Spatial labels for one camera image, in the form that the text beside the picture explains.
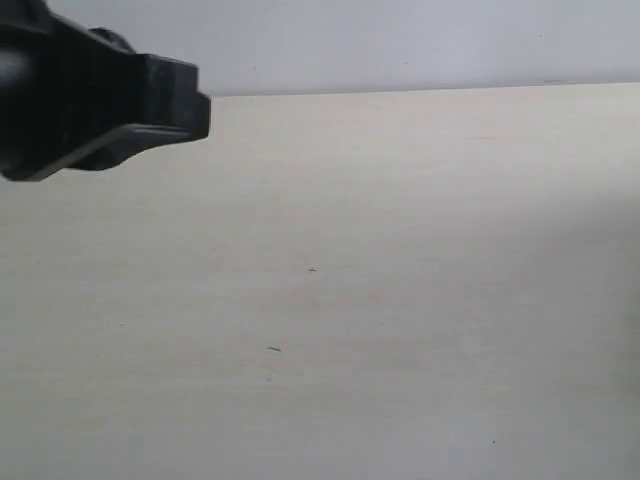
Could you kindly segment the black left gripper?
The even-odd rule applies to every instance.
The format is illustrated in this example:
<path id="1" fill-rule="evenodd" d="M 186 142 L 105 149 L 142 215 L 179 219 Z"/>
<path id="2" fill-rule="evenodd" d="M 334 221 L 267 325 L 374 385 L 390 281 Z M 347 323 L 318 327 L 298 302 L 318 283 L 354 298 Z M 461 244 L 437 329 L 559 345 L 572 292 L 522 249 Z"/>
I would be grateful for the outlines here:
<path id="1" fill-rule="evenodd" d="M 150 147 L 144 124 L 206 139 L 211 99 L 196 65 L 135 51 L 44 1 L 1 4 L 1 175 L 103 171 Z"/>

